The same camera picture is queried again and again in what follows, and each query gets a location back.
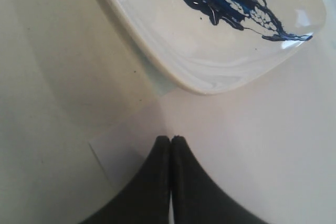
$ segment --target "white tabletop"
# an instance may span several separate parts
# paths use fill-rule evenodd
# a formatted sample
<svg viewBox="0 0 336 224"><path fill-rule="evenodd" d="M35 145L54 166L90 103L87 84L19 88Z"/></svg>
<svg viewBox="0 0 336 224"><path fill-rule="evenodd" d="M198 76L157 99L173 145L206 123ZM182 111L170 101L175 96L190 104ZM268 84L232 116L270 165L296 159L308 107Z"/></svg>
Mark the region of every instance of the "white tabletop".
<svg viewBox="0 0 336 224"><path fill-rule="evenodd" d="M316 174L322 165L331 174L336 168L330 155L336 151L336 0L324 1L327 24L310 45L224 95L228 129L260 115L258 129L267 124L267 135L281 126L293 141L307 138L303 149L293 146L298 156L304 150L319 161L311 167ZM0 6L0 223L76 223L116 193L88 142L174 85L147 63L103 0L0 0ZM297 202L325 209L312 223L333 223L323 217L332 216L335 203L317 188L334 188L331 182L307 182L300 191Z"/></svg>

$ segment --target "white plate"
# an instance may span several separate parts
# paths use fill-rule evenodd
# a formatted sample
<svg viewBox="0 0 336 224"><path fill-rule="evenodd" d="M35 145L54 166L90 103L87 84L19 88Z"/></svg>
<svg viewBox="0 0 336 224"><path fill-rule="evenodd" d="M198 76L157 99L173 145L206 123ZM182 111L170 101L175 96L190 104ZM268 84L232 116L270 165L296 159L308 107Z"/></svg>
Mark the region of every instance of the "white plate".
<svg viewBox="0 0 336 224"><path fill-rule="evenodd" d="M325 22L322 0L241 0L239 3L225 0L232 7L226 9L218 6L218 1L223 0L207 0L209 10L216 12L216 16L224 15L231 23L256 32L235 29L224 18L215 26L209 16L192 9L184 0L108 1L158 68L182 87L202 94L220 93L256 79L309 43L293 39L304 35L314 37ZM254 15L253 9L242 10L241 3L250 7L254 3L259 9L270 10L281 21L284 32L270 33L258 25L255 17L254 20L248 17ZM228 12L234 13L236 22ZM246 16L245 20L237 20L239 13ZM287 40L270 41L261 34L280 34ZM297 37L288 38L289 34Z"/></svg>

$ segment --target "square plate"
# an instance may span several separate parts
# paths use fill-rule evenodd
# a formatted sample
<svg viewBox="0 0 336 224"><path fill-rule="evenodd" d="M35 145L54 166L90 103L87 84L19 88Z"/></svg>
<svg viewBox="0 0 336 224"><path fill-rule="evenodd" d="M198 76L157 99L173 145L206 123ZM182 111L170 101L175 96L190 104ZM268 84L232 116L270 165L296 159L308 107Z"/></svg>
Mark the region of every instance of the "square plate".
<svg viewBox="0 0 336 224"><path fill-rule="evenodd" d="M183 88L221 93L292 56L325 22L322 0L108 0L149 59Z"/></svg>

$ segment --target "blue paint splatter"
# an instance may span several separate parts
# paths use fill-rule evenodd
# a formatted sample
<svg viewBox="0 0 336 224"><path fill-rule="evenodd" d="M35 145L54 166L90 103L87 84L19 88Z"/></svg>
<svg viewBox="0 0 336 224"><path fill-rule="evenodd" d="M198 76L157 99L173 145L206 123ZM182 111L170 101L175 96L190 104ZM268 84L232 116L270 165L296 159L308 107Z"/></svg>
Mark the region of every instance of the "blue paint splatter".
<svg viewBox="0 0 336 224"><path fill-rule="evenodd" d="M312 38L310 35L298 36L287 33L283 29L281 21L267 7L266 0L262 0L263 4L257 0L184 0L184 2L192 9L200 10L209 16L213 25L218 25L219 20L222 19L235 29L251 29L244 27L242 21L247 18L252 19L255 23L273 33L271 36L261 34L262 38L266 40L307 41Z"/></svg>

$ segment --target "ceramic dish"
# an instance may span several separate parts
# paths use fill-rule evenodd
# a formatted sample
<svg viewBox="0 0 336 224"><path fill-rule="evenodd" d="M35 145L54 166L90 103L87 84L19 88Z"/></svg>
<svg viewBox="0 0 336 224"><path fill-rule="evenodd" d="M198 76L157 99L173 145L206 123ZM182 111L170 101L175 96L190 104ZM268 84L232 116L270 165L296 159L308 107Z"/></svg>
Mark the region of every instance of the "ceramic dish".
<svg viewBox="0 0 336 224"><path fill-rule="evenodd" d="M108 0L150 60L182 87L246 84L314 39L322 0Z"/></svg>

